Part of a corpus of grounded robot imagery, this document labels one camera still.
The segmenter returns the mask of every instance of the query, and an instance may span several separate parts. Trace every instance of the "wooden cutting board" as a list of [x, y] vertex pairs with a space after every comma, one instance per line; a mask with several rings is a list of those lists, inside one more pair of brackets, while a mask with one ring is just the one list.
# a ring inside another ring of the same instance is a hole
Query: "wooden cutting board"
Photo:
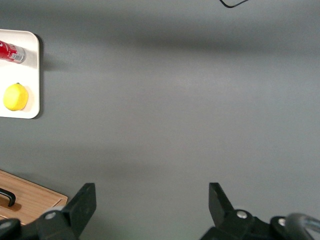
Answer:
[[14, 193], [15, 204], [8, 207], [9, 199], [0, 195], [0, 220], [20, 219], [25, 225], [40, 217], [47, 209], [65, 206], [68, 197], [30, 181], [0, 170], [0, 188]]

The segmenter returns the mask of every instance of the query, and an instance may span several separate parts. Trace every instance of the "black plastic part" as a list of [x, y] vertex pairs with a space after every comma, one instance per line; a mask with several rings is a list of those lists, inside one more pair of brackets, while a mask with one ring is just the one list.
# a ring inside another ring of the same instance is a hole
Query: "black plastic part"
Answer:
[[216, 227], [212, 227], [200, 240], [238, 240], [236, 237], [221, 231]]
[[60, 211], [49, 211], [36, 222], [39, 240], [78, 240]]
[[36, 223], [37, 220], [22, 226], [12, 237], [4, 240], [39, 240]]
[[209, 184], [209, 211], [216, 227], [234, 210], [222, 187], [217, 182]]
[[78, 238], [97, 207], [96, 187], [94, 183], [86, 183], [74, 198], [62, 209], [62, 213], [69, 221], [74, 235]]
[[6, 196], [9, 198], [9, 204], [8, 207], [12, 207], [16, 202], [16, 195], [14, 195], [12, 192], [7, 191], [3, 188], [0, 188], [0, 195]]
[[[245, 214], [246, 217], [239, 217], [238, 213]], [[244, 210], [234, 210], [228, 214], [224, 222], [219, 226], [219, 229], [236, 239], [243, 239], [251, 232], [254, 224], [255, 219], [249, 212]]]
[[254, 226], [251, 232], [248, 233], [247, 239], [255, 240], [274, 240], [272, 231], [270, 229], [270, 224], [261, 221], [258, 217], [254, 217]]
[[286, 231], [286, 228], [279, 223], [279, 220], [286, 219], [284, 216], [274, 216], [270, 220], [270, 230], [272, 232], [272, 235], [277, 240], [287, 240], [289, 239], [288, 233]]
[[0, 240], [10, 238], [16, 232], [19, 232], [21, 223], [19, 219], [11, 218], [0, 220]]

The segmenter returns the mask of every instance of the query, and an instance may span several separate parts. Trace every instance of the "cutting board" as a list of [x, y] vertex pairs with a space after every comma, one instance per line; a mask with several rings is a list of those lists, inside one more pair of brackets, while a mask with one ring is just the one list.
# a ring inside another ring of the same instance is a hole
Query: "cutting board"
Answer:
[[22, 225], [33, 222], [47, 209], [65, 206], [68, 197], [58, 192], [24, 180], [0, 170], [0, 188], [12, 192], [15, 204], [8, 206], [9, 199], [0, 195], [0, 220], [20, 219]]
[[[0, 29], [0, 40], [24, 49], [26, 58], [21, 64], [0, 60], [0, 117], [32, 119], [40, 111], [40, 44], [29, 31]], [[3, 104], [6, 89], [16, 83], [25, 87], [29, 94], [24, 109], [10, 111]]]

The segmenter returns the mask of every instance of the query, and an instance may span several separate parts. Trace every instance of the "black handle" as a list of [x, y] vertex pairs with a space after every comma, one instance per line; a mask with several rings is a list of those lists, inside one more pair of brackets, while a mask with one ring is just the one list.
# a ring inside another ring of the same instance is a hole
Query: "black handle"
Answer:
[[248, 1], [248, 0], [244, 0], [244, 1], [242, 1], [242, 2], [239, 2], [239, 3], [237, 3], [236, 5], [228, 5], [228, 4], [226, 4], [223, 0], [220, 0], [220, 2], [223, 4], [223, 6], [225, 6], [225, 7], [228, 8], [228, 9], [232, 9], [232, 8], [234, 8], [234, 7], [236, 7], [236, 6], [239, 6], [240, 4], [245, 3], [246, 1]]
[[8, 207], [12, 207], [15, 204], [16, 195], [14, 195], [12, 192], [0, 188], [0, 194], [6, 196], [7, 198], [9, 198]]

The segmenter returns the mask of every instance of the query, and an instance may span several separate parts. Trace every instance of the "black cable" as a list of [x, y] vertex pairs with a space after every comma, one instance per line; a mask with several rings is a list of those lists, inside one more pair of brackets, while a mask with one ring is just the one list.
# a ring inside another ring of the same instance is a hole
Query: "black cable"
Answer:
[[239, 6], [240, 4], [243, 4], [246, 1], [248, 1], [248, 0], [241, 1], [241, 2], [237, 3], [236, 5], [228, 5], [223, 0], [220, 0], [220, 2], [223, 4], [223, 6], [225, 6], [228, 9], [232, 9], [232, 8], [234, 8], [236, 6]]

